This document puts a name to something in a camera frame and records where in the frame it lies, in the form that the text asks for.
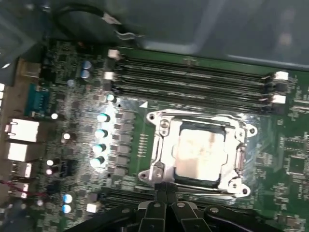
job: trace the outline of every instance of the blue serial port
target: blue serial port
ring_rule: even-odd
[[[44,117],[48,110],[50,92],[48,89],[35,84],[29,86],[28,101],[25,109],[25,116]]]

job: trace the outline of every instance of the motherboard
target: motherboard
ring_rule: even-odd
[[[2,184],[30,231],[138,206],[161,182],[199,208],[309,231],[307,72],[51,41],[28,79],[4,128],[14,168]]]

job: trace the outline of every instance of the black cable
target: black cable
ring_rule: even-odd
[[[86,5],[86,4],[79,4],[79,3],[68,3],[64,6],[61,6],[59,8],[56,8],[55,10],[52,11],[52,20],[53,23],[57,26],[57,28],[63,33],[65,34],[68,38],[73,39],[73,40],[77,40],[78,38],[76,38],[75,34],[72,33],[66,26],[64,26],[61,22],[60,22],[60,18],[70,12],[87,12],[93,15],[97,15],[100,18],[102,18],[102,20],[105,21],[106,17],[109,17],[109,19],[112,17],[108,12],[103,11],[97,7],[91,6],[91,5]],[[130,32],[129,30],[127,30],[117,19],[112,18],[112,23],[109,23],[115,33],[116,36],[120,39],[120,40],[134,40],[136,35],[132,32]]]

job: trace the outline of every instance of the red wire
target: red wire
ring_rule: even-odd
[[[11,187],[11,188],[15,189],[18,192],[26,193],[28,196],[43,197],[43,196],[46,195],[44,192],[32,193],[32,192],[24,191],[23,189],[16,187],[13,182],[7,182],[7,181],[4,181],[4,180],[1,180],[0,183],[5,184],[5,185]]]

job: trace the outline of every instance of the green circuit board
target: green circuit board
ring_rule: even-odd
[[[155,129],[146,123],[146,115],[160,109],[183,109],[203,111],[211,114],[242,114],[247,122],[258,128],[258,136],[248,141],[247,157],[244,166],[244,182],[251,188],[251,195],[243,199],[219,201],[217,199],[183,196],[183,198],[206,203],[222,203],[241,209],[254,209],[259,214],[279,223],[285,231],[309,231],[309,153],[307,124],[309,113],[309,73],[290,71],[287,100],[283,115],[242,113],[212,107],[191,107],[169,101],[151,100],[143,97],[119,96],[113,104],[107,101],[104,91],[104,62],[108,47],[89,46],[78,48],[69,42],[51,42],[47,48],[49,59],[43,61],[40,88],[29,90],[26,116],[36,119],[50,119],[50,114],[58,113],[66,120],[55,123],[56,132],[47,144],[46,155],[42,161],[39,188],[43,188],[54,179],[47,177],[45,163],[48,159],[62,158],[76,160],[75,174],[61,178],[61,192],[51,197],[43,207],[33,206],[32,213],[38,219],[37,230],[43,232],[63,231],[87,219],[85,211],[87,197],[102,187],[136,193],[149,193],[148,187],[138,180],[137,174],[149,168]],[[175,54],[117,48],[129,58],[145,59],[174,64],[187,65],[194,61],[197,66],[228,71],[265,75],[280,71],[277,68],[240,64],[228,61],[193,58]],[[88,81],[80,77],[82,62],[92,64],[91,77]],[[36,99],[43,98],[43,104]],[[132,141],[125,145],[131,147],[129,154],[117,163],[117,152],[108,149],[109,158],[105,169],[93,169],[89,160],[95,156],[92,146],[101,143],[94,137],[102,124],[98,123],[100,113],[112,111],[134,112],[132,120],[134,130],[126,132]],[[74,143],[60,142],[63,132],[76,134]],[[75,199],[72,211],[63,214],[62,196],[73,192]],[[111,196],[110,207],[126,204],[129,200]]]

